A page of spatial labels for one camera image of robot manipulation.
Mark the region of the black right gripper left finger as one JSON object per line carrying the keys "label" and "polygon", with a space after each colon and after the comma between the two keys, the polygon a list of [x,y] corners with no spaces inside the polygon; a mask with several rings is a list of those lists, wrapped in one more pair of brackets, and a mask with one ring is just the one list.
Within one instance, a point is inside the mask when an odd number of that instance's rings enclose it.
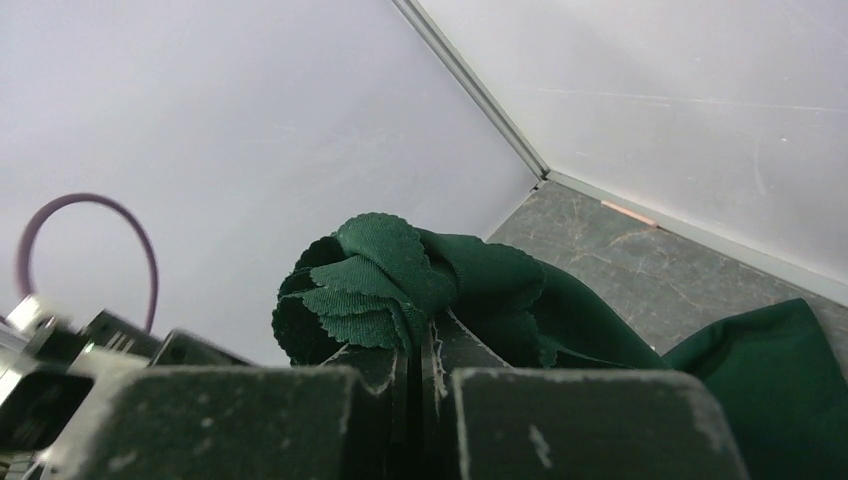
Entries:
{"label": "black right gripper left finger", "polygon": [[406,358],[344,347],[312,367],[100,371],[44,454],[46,479],[386,479]]}

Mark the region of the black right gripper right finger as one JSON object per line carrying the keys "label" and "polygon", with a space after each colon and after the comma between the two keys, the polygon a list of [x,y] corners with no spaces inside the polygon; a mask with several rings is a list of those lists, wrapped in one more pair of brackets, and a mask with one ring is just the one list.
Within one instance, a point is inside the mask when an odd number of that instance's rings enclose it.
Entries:
{"label": "black right gripper right finger", "polygon": [[675,371],[515,368],[451,312],[421,348],[427,479],[744,479],[717,400]]}

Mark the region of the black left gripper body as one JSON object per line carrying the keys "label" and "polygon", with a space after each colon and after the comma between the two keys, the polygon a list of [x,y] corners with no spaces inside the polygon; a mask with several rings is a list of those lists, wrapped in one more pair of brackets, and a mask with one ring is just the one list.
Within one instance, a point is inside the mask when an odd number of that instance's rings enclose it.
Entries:
{"label": "black left gripper body", "polygon": [[175,329],[162,340],[104,310],[81,331],[86,344],[78,368],[249,366],[251,363],[191,332]]}

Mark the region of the dark green cloth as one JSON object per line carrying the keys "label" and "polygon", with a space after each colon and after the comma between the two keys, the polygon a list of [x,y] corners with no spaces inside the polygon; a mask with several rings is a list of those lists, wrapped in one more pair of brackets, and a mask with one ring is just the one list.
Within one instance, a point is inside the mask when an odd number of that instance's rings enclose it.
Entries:
{"label": "dark green cloth", "polygon": [[302,253],[279,287],[271,324],[293,364],[316,365],[345,345],[411,353],[446,312],[516,367],[693,375],[722,405],[755,479],[847,475],[847,382],[801,299],[716,321],[661,355],[553,265],[365,213]]}

